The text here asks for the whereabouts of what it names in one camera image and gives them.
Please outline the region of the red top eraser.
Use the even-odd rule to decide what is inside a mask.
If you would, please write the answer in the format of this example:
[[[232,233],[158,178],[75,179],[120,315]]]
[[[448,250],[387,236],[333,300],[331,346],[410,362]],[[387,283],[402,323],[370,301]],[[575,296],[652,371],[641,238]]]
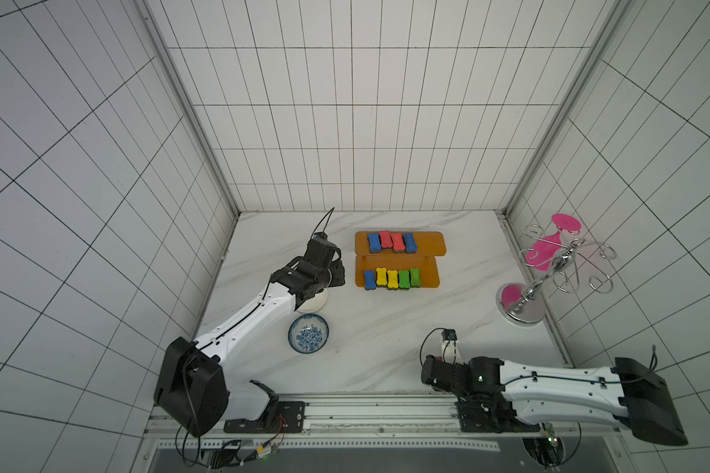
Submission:
[[[379,232],[380,246],[383,250],[392,250],[394,243],[392,242],[392,233],[389,231]]]
[[[390,234],[390,239],[392,240],[392,251],[395,253],[402,253],[406,251],[406,246],[404,243],[404,236],[401,233]]]

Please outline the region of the orange two-tier shelf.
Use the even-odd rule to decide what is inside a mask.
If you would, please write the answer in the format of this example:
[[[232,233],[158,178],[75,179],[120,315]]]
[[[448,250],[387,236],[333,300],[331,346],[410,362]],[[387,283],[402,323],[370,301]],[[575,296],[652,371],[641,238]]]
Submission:
[[[359,288],[367,286],[366,271],[386,270],[409,271],[417,268],[420,272],[421,289],[436,289],[440,286],[437,257],[445,256],[447,246],[440,232],[413,232],[416,252],[394,252],[390,248],[380,252],[370,252],[369,235],[375,232],[357,232],[355,235],[355,284]]]

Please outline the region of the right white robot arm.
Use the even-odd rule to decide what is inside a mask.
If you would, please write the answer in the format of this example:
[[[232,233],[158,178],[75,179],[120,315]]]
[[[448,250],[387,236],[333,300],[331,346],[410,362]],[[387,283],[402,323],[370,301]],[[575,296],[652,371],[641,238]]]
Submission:
[[[428,356],[421,380],[456,396],[465,432],[536,432],[547,423],[609,426],[635,439],[685,447],[688,436],[668,384],[631,358],[610,367],[555,369],[489,357],[449,363]]]

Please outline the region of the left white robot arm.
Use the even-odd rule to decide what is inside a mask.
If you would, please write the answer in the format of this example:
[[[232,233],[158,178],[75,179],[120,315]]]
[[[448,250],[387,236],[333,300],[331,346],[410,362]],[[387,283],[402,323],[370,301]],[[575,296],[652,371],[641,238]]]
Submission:
[[[344,284],[340,248],[326,233],[312,234],[305,254],[273,272],[265,289],[237,313],[197,339],[179,337],[168,346],[154,404],[195,438],[225,422],[269,431],[279,416],[279,396],[238,374],[240,354],[273,323]]]

